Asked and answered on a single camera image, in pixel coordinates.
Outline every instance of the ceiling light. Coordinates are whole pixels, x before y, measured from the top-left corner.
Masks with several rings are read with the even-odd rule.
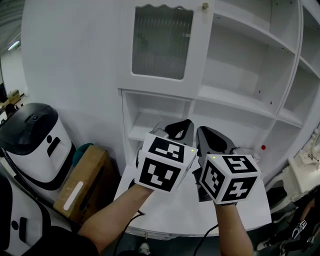
[[[19,43],[20,43],[20,41],[16,41],[13,45],[11,45],[11,46],[8,48],[8,51],[10,51],[10,50],[12,50],[13,48],[15,48]]]

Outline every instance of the glass cabinet door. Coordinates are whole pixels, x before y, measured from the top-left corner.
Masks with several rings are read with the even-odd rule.
[[[195,98],[206,61],[213,1],[118,3],[118,88]]]

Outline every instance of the cabinet knob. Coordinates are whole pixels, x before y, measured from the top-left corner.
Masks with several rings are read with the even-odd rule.
[[[209,8],[209,4],[207,3],[207,2],[204,2],[203,4],[202,4],[202,9],[208,9]]]

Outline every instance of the shoe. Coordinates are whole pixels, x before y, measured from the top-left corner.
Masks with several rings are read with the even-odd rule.
[[[285,243],[283,242],[282,244],[280,244],[280,256],[286,256],[287,252],[286,252],[286,249],[285,249]]]
[[[150,247],[149,244],[147,242],[143,242],[138,249],[138,252],[140,254],[145,254],[145,255],[149,255],[150,254]]]
[[[256,246],[256,250],[257,250],[257,251],[261,251],[262,249],[271,246],[271,243],[269,243],[269,240],[270,240],[270,239],[265,240],[265,241],[259,243],[259,244]]]

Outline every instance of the frosted glass panel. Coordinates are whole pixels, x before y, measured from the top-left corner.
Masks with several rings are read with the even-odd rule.
[[[181,80],[194,12],[182,7],[146,5],[135,9],[132,72]]]

